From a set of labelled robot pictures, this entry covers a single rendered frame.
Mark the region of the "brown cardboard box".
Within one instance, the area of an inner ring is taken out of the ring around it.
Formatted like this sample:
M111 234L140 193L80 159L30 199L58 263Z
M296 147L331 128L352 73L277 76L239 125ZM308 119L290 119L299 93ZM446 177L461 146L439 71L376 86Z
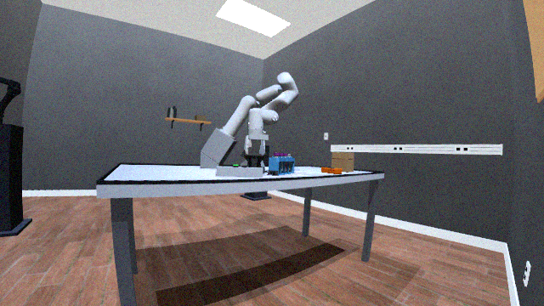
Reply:
M341 168L343 172L354 171L354 153L332 152L331 167Z

